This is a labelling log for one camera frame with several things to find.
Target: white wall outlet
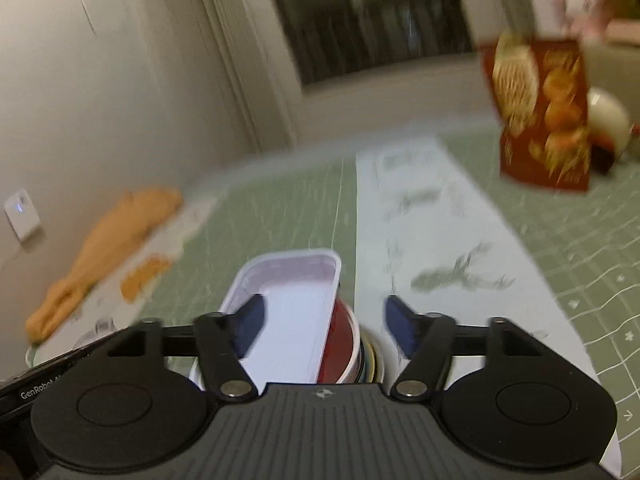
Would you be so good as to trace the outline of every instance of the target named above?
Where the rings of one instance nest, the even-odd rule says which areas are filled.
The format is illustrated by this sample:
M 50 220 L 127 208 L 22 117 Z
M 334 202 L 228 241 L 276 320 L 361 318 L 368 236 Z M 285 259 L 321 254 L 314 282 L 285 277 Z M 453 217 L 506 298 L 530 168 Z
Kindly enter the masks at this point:
M 21 242 L 33 235 L 42 225 L 38 212 L 24 189 L 4 202 L 4 211 L 11 222 L 11 227 L 14 228 L 15 235 Z

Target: wall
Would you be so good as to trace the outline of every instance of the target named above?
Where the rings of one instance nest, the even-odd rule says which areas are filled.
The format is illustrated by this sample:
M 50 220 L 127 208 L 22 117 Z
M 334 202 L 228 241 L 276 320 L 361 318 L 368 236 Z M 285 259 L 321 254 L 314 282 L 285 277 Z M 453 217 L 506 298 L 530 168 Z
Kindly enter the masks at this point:
M 213 134 L 224 162 L 257 149 L 262 142 L 239 108 L 203 1 L 126 1 L 172 120 Z
M 615 95 L 634 124 L 640 124 L 640 51 L 632 46 L 584 44 L 587 76 L 592 85 Z
M 413 120 L 490 114 L 475 56 L 422 60 L 303 89 L 273 0 L 245 0 L 298 143 L 318 142 Z M 506 28 L 500 0 L 463 0 L 476 41 Z
M 250 149 L 215 89 L 177 80 L 179 52 L 161 70 L 147 18 L 124 7 L 95 34 L 81 0 L 0 0 L 0 198 L 26 188 L 44 226 L 20 247 L 0 219 L 0 380 L 24 367 L 23 323 L 47 285 L 125 190 L 184 188 Z

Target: green cutting mat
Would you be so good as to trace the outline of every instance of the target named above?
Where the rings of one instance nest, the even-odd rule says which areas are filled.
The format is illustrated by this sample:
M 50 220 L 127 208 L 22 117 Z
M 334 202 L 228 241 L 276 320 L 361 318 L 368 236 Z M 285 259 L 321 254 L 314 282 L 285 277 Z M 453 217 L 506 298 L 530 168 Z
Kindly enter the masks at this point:
M 140 317 L 190 324 L 218 310 L 238 270 L 260 254 L 332 248 L 342 260 L 340 296 L 353 304 L 356 167 L 353 158 L 231 190 L 183 257 L 162 278 Z M 175 358 L 188 374 L 193 359 Z
M 618 408 L 622 475 L 640 468 L 640 164 L 593 177 L 587 195 L 499 178 L 498 135 L 449 137 L 520 235 Z
M 498 174 L 497 134 L 447 137 L 453 155 L 493 200 L 537 261 L 582 337 L 618 408 L 623 475 L 640 466 L 640 166 L 593 179 L 587 195 L 514 184 Z M 236 273 L 270 251 L 332 247 L 341 296 L 353 304 L 354 159 L 231 190 L 183 258 L 162 278 L 142 317 L 190 323 L 217 310 Z M 192 360 L 176 360 L 187 373 Z

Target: window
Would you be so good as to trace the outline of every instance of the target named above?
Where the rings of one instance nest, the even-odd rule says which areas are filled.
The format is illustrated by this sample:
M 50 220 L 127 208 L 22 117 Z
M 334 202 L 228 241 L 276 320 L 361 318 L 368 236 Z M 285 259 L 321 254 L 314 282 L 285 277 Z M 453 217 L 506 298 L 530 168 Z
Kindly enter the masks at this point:
M 460 0 L 276 0 L 303 84 L 471 52 Z

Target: orange cloth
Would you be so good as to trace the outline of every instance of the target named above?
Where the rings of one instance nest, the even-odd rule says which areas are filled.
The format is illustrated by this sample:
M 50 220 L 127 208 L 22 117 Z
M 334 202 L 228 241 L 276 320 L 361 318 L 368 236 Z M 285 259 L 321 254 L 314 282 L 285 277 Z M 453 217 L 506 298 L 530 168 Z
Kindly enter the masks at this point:
M 128 193 L 92 229 L 66 278 L 53 283 L 42 306 L 25 323 L 29 340 L 44 341 L 78 307 L 89 290 L 114 271 L 182 204 L 180 192 Z
M 150 256 L 145 263 L 122 280 L 120 283 L 122 297 L 129 303 L 133 303 L 143 287 L 158 274 L 169 269 L 171 265 L 172 261 L 163 256 L 157 254 Z

